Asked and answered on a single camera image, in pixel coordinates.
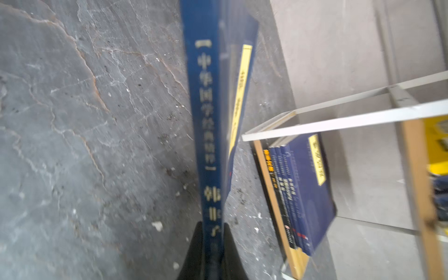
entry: white metal frame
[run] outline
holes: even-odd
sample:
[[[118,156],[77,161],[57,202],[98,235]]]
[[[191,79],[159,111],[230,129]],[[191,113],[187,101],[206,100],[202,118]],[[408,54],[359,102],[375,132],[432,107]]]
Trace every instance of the white metal frame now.
[[[269,139],[289,135],[297,135],[303,133],[321,132],[336,129],[344,129],[350,127],[359,127],[366,125],[377,125],[383,123],[407,121],[421,118],[428,118],[433,116],[441,116],[448,114],[448,99],[443,99],[428,103],[406,103],[405,106],[398,106],[398,108],[382,110],[372,113],[360,114],[355,116],[348,116],[336,118],[326,121],[317,121],[309,124],[294,125],[275,129],[287,120],[293,118],[298,114],[310,112],[322,108],[327,108],[335,105],[344,104],[347,102],[360,100],[368,97],[390,93],[392,96],[397,94],[397,91],[404,91],[405,89],[423,86],[433,82],[448,80],[448,71],[436,73],[433,75],[417,78],[414,80],[397,83],[393,86],[385,86],[374,90],[365,91],[355,95],[342,97],[339,99],[311,105],[308,107],[299,108],[289,112],[281,113],[270,120],[260,124],[259,126],[249,130],[242,135],[243,141],[254,141],[260,139]]]

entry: bookshelf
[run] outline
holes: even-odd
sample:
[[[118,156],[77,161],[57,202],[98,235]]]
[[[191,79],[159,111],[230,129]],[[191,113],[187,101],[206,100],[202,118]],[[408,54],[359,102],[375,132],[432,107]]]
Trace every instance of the bookshelf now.
[[[251,141],[259,161],[261,176],[264,179],[269,201],[274,214],[274,221],[279,229],[281,243],[286,253],[287,261],[294,279],[300,280],[305,274],[309,257],[300,249],[289,247],[283,221],[280,215],[279,204],[274,194],[271,179],[267,169],[267,163],[263,155],[260,140],[278,138],[282,136],[304,133],[346,129],[366,125],[383,123],[395,123],[399,142],[403,170],[405,172],[406,190],[414,226],[417,230],[406,231],[387,225],[374,224],[365,221],[352,220],[357,224],[382,228],[392,231],[401,231],[412,234],[419,244],[419,254],[423,271],[428,280],[444,279],[444,267],[442,262],[440,236],[437,233],[437,215],[432,201],[432,186],[428,176],[428,154],[426,150],[424,118],[448,115],[448,99],[442,99],[428,103],[418,103],[406,89],[422,86],[434,82],[448,80],[448,71],[433,75],[397,83],[392,86],[369,90],[355,95],[299,108],[281,113],[270,120],[258,125],[242,135],[243,141]],[[363,98],[377,95],[389,95],[394,106],[392,109],[336,118],[326,121],[318,121],[308,124],[298,124],[284,128],[278,128],[293,117],[313,110],[327,108]]]

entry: white speck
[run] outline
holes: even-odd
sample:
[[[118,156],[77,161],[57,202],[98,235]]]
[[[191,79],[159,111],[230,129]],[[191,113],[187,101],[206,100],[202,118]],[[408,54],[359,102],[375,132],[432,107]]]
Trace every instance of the white speck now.
[[[151,225],[153,227],[155,227],[155,229],[157,229],[158,232],[161,232],[162,229],[164,228],[164,225],[162,225],[162,222],[160,222],[160,221],[153,222],[153,223],[151,223]]]

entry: book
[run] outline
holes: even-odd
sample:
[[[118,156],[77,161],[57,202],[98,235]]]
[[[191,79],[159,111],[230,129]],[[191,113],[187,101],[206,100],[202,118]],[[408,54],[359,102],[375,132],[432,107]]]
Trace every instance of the book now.
[[[221,278],[224,204],[258,23],[238,0],[181,0],[202,206],[204,279]]]
[[[301,229],[300,229],[300,226],[299,226],[299,223],[297,220],[296,205],[295,205],[294,199],[291,194],[291,189],[289,188],[286,169],[284,167],[283,156],[281,154],[281,150],[280,150],[280,146],[279,146],[283,140],[284,140],[284,138],[279,138],[277,141],[275,141],[270,146],[270,149],[272,150],[272,153],[276,154],[275,165],[278,166],[278,169],[276,172],[277,181],[278,181],[278,185],[280,187],[280,191],[282,193],[282,198],[283,198],[283,201],[285,204],[286,213],[289,217],[291,230],[292,230],[291,234],[294,238],[296,247],[302,248],[303,247],[302,240],[299,238],[299,235],[297,235],[297,233],[301,232]]]
[[[320,134],[290,136],[282,143],[297,194],[304,250],[311,256],[336,216],[331,198],[328,166]]]
[[[269,176],[271,177],[272,186],[274,187],[274,192],[276,194],[277,202],[280,209],[280,214],[282,216],[282,221],[284,225],[284,229],[286,231],[286,236],[288,238],[289,247],[296,249],[296,242],[294,240],[294,234],[292,233],[291,223],[289,221],[288,213],[285,206],[285,201],[282,195],[282,190],[277,183],[277,175],[276,170],[278,170],[277,165],[277,155],[276,151],[273,150],[272,153],[269,152],[268,149],[264,149],[264,157],[266,159],[267,169],[269,171]]]

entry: book spine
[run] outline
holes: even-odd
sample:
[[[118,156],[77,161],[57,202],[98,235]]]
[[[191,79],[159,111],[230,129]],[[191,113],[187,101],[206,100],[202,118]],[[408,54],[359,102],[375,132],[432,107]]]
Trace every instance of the book spine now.
[[[181,0],[186,66],[202,205],[204,278],[220,279],[226,141],[220,121],[227,92],[220,81],[220,1]]]
[[[312,255],[311,253],[313,252],[314,248],[310,241],[310,231],[309,231],[308,223],[306,221],[306,215],[305,215],[305,209],[303,206],[302,197],[300,195],[300,188],[299,188],[300,178],[298,176],[297,163],[296,163],[296,160],[294,159],[294,157],[291,155],[292,155],[292,152],[289,148],[289,145],[286,145],[284,160],[289,166],[288,172],[289,172],[291,192],[293,194],[294,201],[297,206],[296,211],[297,211],[297,216],[298,216],[298,220],[299,220],[298,222],[299,222],[301,230],[302,230],[300,232],[299,236],[302,239],[303,252],[305,254],[307,254],[308,256],[311,256]]]
[[[285,200],[287,201],[286,209],[287,209],[288,216],[290,217],[291,225],[293,228],[293,236],[294,236],[296,246],[299,248],[302,248],[302,246],[303,246],[302,239],[299,238],[299,236],[297,235],[297,233],[300,232],[300,227],[299,227],[299,223],[297,222],[295,203],[294,203],[293,197],[291,195],[291,190],[289,188],[288,178],[286,175],[286,169],[284,167],[284,161],[282,160],[283,154],[279,147],[276,147],[276,154],[277,154],[277,163],[280,167],[280,173],[278,173],[279,186],[282,188],[282,191],[284,190],[283,193],[286,194],[286,197],[285,197]]]
[[[288,237],[288,243],[289,247],[295,249],[297,248],[294,235],[291,234],[291,223],[289,222],[288,213],[285,207],[285,202],[283,199],[282,191],[280,187],[277,184],[277,175],[276,170],[278,170],[278,164],[277,164],[277,156],[275,149],[271,149],[272,152],[269,154],[269,150],[264,150],[264,156],[267,163],[267,169],[269,171],[269,176],[272,180],[272,185],[274,186],[274,192],[276,194],[277,202],[279,204],[280,208],[280,214],[282,216],[284,229],[286,231],[286,236]]]

